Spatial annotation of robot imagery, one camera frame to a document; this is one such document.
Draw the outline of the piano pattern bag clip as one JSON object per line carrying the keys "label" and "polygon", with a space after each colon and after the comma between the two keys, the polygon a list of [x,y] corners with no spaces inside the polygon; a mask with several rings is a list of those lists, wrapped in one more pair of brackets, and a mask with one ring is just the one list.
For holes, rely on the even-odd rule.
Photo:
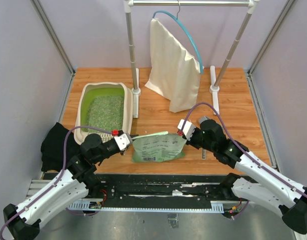
{"label": "piano pattern bag clip", "polygon": [[202,149],[201,150],[201,159],[202,160],[206,160],[207,159],[207,150],[206,149]]}

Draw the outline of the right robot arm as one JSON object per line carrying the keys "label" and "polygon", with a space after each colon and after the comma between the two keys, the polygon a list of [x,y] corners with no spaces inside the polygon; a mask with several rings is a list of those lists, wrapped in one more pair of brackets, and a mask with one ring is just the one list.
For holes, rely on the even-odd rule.
{"label": "right robot arm", "polygon": [[199,127],[182,119],[177,128],[188,145],[212,152],[220,163],[256,181],[251,183],[230,173],[220,187],[225,200],[238,197],[252,201],[277,214],[293,231],[307,234],[307,186],[286,177],[244,145],[227,138],[213,119],[203,117]]}

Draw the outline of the grey metal scoop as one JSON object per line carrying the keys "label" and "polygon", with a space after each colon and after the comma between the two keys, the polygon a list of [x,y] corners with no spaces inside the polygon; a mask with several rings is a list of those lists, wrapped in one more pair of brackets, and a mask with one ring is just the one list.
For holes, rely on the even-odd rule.
{"label": "grey metal scoop", "polygon": [[203,123],[204,121],[207,121],[207,120],[210,120],[210,118],[207,117],[207,116],[202,116],[202,117],[198,120],[198,122],[199,122],[199,124],[201,124],[201,123]]}

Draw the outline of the green cat litter bag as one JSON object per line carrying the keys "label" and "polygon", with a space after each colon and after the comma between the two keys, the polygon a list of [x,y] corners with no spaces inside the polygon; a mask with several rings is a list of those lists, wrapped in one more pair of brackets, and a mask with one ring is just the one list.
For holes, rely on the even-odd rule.
{"label": "green cat litter bag", "polygon": [[161,163],[185,156],[183,148],[187,140],[168,131],[136,136],[133,139],[134,163]]}

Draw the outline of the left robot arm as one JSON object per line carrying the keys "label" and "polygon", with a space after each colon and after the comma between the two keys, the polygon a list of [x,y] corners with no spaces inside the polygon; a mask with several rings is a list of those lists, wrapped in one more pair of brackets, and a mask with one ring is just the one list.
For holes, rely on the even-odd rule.
{"label": "left robot arm", "polygon": [[106,142],[96,133],[88,135],[79,153],[53,180],[24,202],[3,209],[5,227],[16,240],[35,239],[52,218],[72,203],[86,196],[97,197],[101,186],[94,173],[96,164],[125,152],[132,142],[132,137],[123,132]]}

